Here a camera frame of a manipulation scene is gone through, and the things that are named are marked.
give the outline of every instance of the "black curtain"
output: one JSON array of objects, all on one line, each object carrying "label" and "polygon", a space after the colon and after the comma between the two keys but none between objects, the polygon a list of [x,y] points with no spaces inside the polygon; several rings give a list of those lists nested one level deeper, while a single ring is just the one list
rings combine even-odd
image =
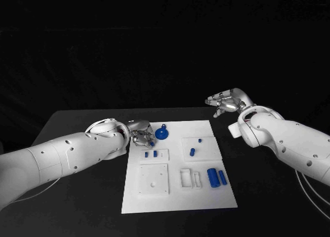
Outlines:
[{"label": "black curtain", "polygon": [[330,135],[330,2],[0,7],[6,152],[31,146],[59,110],[199,107],[236,87]]}]

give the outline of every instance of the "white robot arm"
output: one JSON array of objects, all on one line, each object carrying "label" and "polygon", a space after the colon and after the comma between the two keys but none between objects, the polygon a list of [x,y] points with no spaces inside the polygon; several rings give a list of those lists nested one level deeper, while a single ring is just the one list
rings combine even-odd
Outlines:
[{"label": "white robot arm", "polygon": [[126,154],[130,138],[137,146],[155,146],[150,122],[123,124],[111,118],[94,123],[85,132],[0,155],[0,211],[39,185]]},{"label": "white robot arm", "polygon": [[240,112],[238,122],[228,127],[234,138],[243,136],[251,147],[270,147],[286,164],[330,186],[329,135],[257,106],[238,88],[211,96],[207,104],[218,106],[215,117],[225,111]]}]

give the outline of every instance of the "blue cap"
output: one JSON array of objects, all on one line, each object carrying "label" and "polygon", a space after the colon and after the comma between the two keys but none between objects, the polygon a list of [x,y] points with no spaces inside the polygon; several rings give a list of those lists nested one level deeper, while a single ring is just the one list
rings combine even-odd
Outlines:
[{"label": "blue cap", "polygon": [[166,125],[163,124],[162,128],[159,128],[156,131],[156,138],[163,140],[168,138],[168,136],[169,136],[169,131],[166,129]]}]

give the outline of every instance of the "small blue piece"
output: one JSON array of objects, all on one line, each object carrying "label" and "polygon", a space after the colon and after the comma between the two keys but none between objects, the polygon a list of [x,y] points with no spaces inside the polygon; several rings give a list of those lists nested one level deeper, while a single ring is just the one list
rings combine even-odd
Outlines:
[{"label": "small blue piece", "polygon": [[210,169],[208,171],[208,176],[210,176],[210,181],[211,181],[211,186],[212,188],[217,188],[221,186],[221,181],[217,173],[217,169]]},{"label": "small blue piece", "polygon": [[221,174],[223,184],[227,185],[227,180],[225,180],[225,176],[224,176],[224,171],[223,170],[220,171],[220,174]]},{"label": "small blue piece", "polygon": [[160,140],[163,140],[169,137],[169,131],[166,129],[165,124],[162,125],[162,128],[158,129],[155,135],[156,135],[156,138],[160,139]]},{"label": "small blue piece", "polygon": [[191,150],[191,156],[195,156],[195,148]]}]

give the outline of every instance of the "table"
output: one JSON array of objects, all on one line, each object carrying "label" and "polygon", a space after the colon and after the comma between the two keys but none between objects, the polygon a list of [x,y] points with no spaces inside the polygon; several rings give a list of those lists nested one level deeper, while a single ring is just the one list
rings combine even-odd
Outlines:
[{"label": "table", "polygon": [[[58,111],[33,145],[84,132],[107,118],[120,122],[210,120],[238,208],[122,214],[127,153],[61,178],[39,196],[5,208],[0,236],[330,236],[330,221],[303,194],[295,170],[270,148],[251,148],[243,138],[233,138],[228,125],[237,122],[238,113],[220,118],[214,113],[214,107]],[[312,183],[325,188],[318,181]]]}]

